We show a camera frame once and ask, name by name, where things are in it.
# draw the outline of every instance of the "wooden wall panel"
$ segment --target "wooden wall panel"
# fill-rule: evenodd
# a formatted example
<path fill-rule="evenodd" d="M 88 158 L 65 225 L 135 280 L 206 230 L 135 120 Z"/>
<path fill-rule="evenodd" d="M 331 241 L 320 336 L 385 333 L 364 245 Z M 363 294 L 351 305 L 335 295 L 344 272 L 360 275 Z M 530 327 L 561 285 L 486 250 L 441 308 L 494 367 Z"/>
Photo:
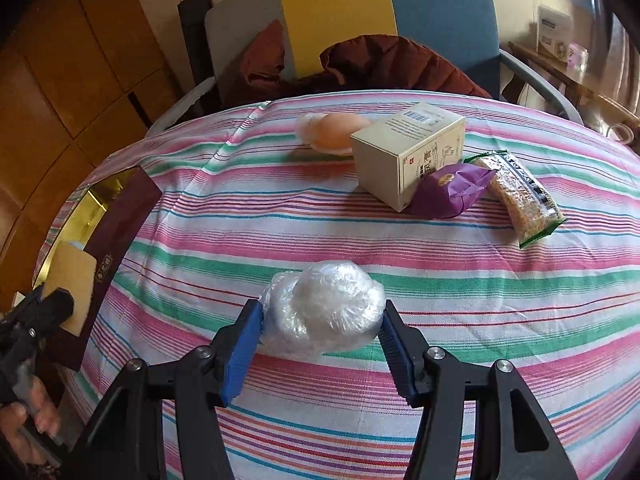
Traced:
<path fill-rule="evenodd" d="M 122 95 L 79 0 L 34 0 L 16 38 L 73 137 Z"/>
<path fill-rule="evenodd" d="M 120 85 L 128 91 L 164 64 L 138 0 L 80 0 Z"/>
<path fill-rule="evenodd" d="M 9 236 L 18 216 L 20 216 L 20 206 L 0 188 L 0 248 Z"/>
<path fill-rule="evenodd" d="M 152 123 L 180 99 L 180 90 L 168 67 L 157 70 L 136 85 L 133 93 Z"/>
<path fill-rule="evenodd" d="M 124 96 L 91 123 L 76 142 L 89 162 L 98 166 L 111 153 L 142 139 L 145 134 L 146 126 Z"/>
<path fill-rule="evenodd" d="M 10 46 L 0 51 L 0 96 L 0 187 L 23 208 L 71 138 Z"/>
<path fill-rule="evenodd" d="M 80 148 L 71 144 L 47 171 L 24 207 L 29 220 L 48 231 L 66 199 L 93 170 Z"/>
<path fill-rule="evenodd" d="M 0 310 L 5 312 L 17 291 L 31 290 L 33 271 L 47 231 L 22 213 L 0 254 Z"/>

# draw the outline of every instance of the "metal screw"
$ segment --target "metal screw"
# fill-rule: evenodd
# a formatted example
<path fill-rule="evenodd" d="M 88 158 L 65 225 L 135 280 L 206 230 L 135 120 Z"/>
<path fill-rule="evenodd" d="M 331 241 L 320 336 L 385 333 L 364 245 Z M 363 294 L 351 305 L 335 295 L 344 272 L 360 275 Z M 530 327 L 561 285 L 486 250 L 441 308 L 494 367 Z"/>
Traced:
<path fill-rule="evenodd" d="M 142 359 L 132 359 L 127 363 L 127 368 L 132 372 L 137 372 L 142 368 Z"/>
<path fill-rule="evenodd" d="M 498 368 L 501 372 L 508 374 L 513 370 L 513 365 L 511 361 L 507 361 L 507 359 L 500 359 L 496 362 L 495 367 Z"/>
<path fill-rule="evenodd" d="M 440 359 L 444 359 L 444 356 L 447 355 L 447 353 L 440 348 L 439 346 L 432 346 L 431 348 L 429 348 L 427 350 L 427 355 L 431 358 L 431 359 L 436 359 L 440 360 Z"/>
<path fill-rule="evenodd" d="M 211 348 L 208 346 L 198 346 L 196 350 L 198 351 L 201 359 L 209 359 L 213 355 Z"/>

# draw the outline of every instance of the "finger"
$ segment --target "finger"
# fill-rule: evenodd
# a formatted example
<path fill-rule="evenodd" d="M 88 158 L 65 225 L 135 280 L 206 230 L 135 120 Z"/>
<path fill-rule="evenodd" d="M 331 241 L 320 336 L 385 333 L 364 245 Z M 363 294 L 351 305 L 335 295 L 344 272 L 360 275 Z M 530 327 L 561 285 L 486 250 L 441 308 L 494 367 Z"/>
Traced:
<path fill-rule="evenodd" d="M 47 395 L 47 389 L 44 387 L 44 384 L 42 384 L 42 381 L 37 377 L 33 378 L 33 387 L 31 388 L 30 396 L 31 405 L 36 412 L 41 410 L 47 402 L 51 402 Z"/>
<path fill-rule="evenodd" d="M 40 410 L 33 418 L 33 422 L 40 433 L 49 433 L 53 425 L 59 421 L 60 417 L 55 410 Z"/>
<path fill-rule="evenodd" d="M 27 420 L 27 410 L 20 402 L 14 402 L 0 410 L 0 430 L 4 436 L 17 433 Z"/>
<path fill-rule="evenodd" d="M 40 446 L 38 446 L 37 444 L 32 444 L 31 442 L 28 442 L 27 445 L 29 446 L 29 457 L 27 460 L 24 460 L 25 463 L 37 465 L 43 465 L 47 463 L 47 458 L 45 457 L 43 452 L 41 452 Z"/>
<path fill-rule="evenodd" d="M 31 457 L 31 446 L 19 430 L 26 419 L 27 411 L 19 402 L 14 402 L 0 410 L 0 431 L 16 456 L 25 463 Z"/>
<path fill-rule="evenodd" d="M 58 436 L 58 433 L 60 432 L 60 425 L 61 425 L 61 421 L 60 421 L 60 417 L 56 418 L 50 425 L 49 429 L 47 430 L 47 434 L 51 437 L 51 438 L 56 438 Z"/>
<path fill-rule="evenodd" d="M 40 411 L 33 417 L 33 421 L 40 433 L 49 433 L 52 425 L 60 421 L 60 415 L 53 402 L 47 400 Z"/>

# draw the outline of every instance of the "blue gripper pad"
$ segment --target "blue gripper pad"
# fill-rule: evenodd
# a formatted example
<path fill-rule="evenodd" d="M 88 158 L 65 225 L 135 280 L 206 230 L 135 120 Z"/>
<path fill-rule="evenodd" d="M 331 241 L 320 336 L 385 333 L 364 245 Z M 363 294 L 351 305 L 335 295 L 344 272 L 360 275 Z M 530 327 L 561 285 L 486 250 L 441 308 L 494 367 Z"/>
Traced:
<path fill-rule="evenodd" d="M 414 365 L 402 344 L 400 336 L 385 309 L 382 317 L 382 327 L 378 339 L 385 353 L 386 363 L 394 379 L 398 395 L 404 397 L 409 405 L 418 396 L 414 381 Z"/>
<path fill-rule="evenodd" d="M 216 377 L 221 381 L 220 401 L 228 406 L 242 390 L 262 331 L 262 304 L 248 300 L 233 325 L 222 327 L 213 338 Z"/>

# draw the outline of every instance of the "striped tablecloth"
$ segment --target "striped tablecloth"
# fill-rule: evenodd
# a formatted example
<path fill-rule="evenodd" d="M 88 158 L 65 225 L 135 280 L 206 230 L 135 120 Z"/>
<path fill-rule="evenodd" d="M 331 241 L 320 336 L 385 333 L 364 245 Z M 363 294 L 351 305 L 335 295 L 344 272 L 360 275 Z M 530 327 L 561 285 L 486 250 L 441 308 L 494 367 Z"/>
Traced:
<path fill-rule="evenodd" d="M 518 248 L 504 207 L 458 218 L 397 214 L 357 187 L 353 162 L 292 134 L 306 112 L 379 119 L 419 101 L 467 117 L 465 155 L 506 149 L 569 221 Z M 581 479 L 604 478 L 640 424 L 640 164 L 627 148 L 542 112 L 479 98 L 366 91 L 235 108 L 110 156 L 70 197 L 141 164 L 163 196 L 102 304 L 82 370 L 65 380 L 87 418 L 130 358 L 174 360 L 231 323 L 276 272 L 348 256 L 405 322 L 459 359 L 520 369 Z M 468 478 L 472 406 L 458 478 Z M 166 459 L 180 478 L 174 406 Z M 396 394 L 378 341 L 317 362 L 255 356 L 218 410 L 236 478 L 402 478 L 420 420 Z"/>

